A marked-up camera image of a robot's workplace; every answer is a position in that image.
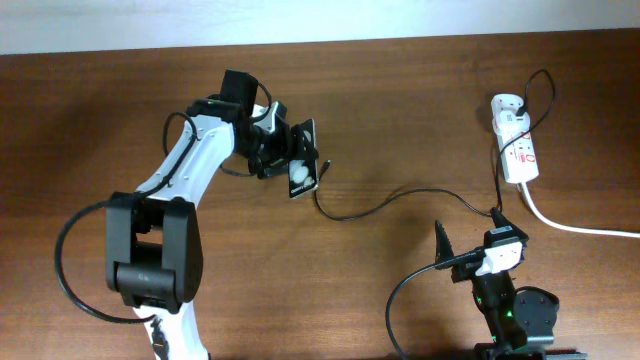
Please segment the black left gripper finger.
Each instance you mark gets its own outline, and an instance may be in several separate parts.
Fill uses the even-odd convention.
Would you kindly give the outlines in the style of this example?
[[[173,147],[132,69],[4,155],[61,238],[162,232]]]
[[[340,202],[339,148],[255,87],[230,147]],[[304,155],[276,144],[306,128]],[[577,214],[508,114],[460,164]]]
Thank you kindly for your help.
[[[291,128],[294,140],[293,159],[316,159],[315,122],[308,119]]]
[[[278,159],[275,163],[258,161],[255,167],[256,176],[258,179],[268,179],[285,175],[288,173],[288,164],[289,162],[284,159]]]

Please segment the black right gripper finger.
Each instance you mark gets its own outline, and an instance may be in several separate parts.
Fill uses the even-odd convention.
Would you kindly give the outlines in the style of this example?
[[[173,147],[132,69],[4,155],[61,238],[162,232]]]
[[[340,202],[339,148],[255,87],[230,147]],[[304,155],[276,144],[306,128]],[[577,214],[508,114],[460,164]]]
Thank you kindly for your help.
[[[435,264],[438,270],[442,270],[449,267],[448,261],[454,258],[454,252],[444,226],[440,221],[435,221],[434,229],[436,235]]]
[[[490,216],[497,229],[505,229],[507,231],[512,231],[519,238],[528,237],[528,235],[523,230],[521,230],[519,227],[517,227],[511,221],[509,221],[497,207],[494,207],[490,210]]]

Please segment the black Galaxy smartphone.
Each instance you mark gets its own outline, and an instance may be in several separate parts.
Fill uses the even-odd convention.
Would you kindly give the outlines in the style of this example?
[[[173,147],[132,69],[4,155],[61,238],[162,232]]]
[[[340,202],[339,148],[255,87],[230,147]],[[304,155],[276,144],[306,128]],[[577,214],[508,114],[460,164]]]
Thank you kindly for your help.
[[[317,149],[316,124],[315,145]],[[299,198],[318,187],[318,159],[318,149],[316,159],[293,159],[292,153],[288,164],[289,197],[291,199]]]

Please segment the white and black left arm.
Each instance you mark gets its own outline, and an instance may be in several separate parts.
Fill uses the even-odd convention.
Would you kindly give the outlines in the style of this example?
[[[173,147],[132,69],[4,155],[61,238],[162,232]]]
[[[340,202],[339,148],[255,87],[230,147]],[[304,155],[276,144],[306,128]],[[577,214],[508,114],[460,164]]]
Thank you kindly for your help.
[[[111,198],[106,281],[143,322],[156,358],[207,359],[194,306],[204,261],[198,205],[233,153],[260,179],[287,175],[292,199],[316,190],[316,124],[289,126],[279,102],[198,99],[181,116],[183,132],[154,175]]]

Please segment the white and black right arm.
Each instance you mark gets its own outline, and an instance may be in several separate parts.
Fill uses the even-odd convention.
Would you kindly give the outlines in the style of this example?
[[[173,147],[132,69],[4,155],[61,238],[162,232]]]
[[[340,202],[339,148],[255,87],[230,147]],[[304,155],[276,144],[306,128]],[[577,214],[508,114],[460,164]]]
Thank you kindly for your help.
[[[575,349],[552,350],[559,298],[535,286],[515,287],[510,272],[524,261],[529,236],[493,208],[494,227],[475,249],[456,255],[444,226],[434,224],[435,268],[449,269],[454,283],[472,283],[477,309],[492,336],[474,346],[476,359],[586,359]]]

